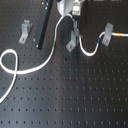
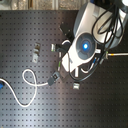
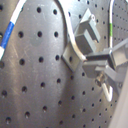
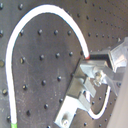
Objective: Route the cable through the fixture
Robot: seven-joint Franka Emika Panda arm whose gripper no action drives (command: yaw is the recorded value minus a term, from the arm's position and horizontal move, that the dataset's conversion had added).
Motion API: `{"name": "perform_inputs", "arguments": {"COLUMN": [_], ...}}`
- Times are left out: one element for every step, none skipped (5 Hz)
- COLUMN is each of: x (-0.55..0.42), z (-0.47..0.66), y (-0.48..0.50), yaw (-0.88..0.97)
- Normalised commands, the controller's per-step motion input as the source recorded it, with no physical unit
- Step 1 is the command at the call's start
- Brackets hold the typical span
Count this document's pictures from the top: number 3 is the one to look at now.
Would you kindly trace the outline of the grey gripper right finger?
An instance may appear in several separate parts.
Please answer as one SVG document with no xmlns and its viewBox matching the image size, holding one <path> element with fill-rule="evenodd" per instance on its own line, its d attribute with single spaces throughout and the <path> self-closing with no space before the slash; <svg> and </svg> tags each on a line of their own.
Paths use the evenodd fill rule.
<svg viewBox="0 0 128 128">
<path fill-rule="evenodd" d="M 119 66 L 128 61 L 128 39 L 115 45 L 113 48 L 106 48 L 101 52 L 90 53 L 87 59 L 107 60 L 110 66 Z"/>
</svg>

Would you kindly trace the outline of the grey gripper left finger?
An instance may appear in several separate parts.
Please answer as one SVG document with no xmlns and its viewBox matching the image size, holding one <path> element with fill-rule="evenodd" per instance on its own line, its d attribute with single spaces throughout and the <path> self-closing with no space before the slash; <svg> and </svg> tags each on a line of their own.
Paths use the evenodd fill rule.
<svg viewBox="0 0 128 128">
<path fill-rule="evenodd" d="M 116 83 L 123 83 L 126 68 L 112 69 L 107 61 L 88 61 L 83 64 L 83 69 L 88 78 L 94 78 L 95 83 L 101 87 L 104 83 L 115 87 Z"/>
</svg>

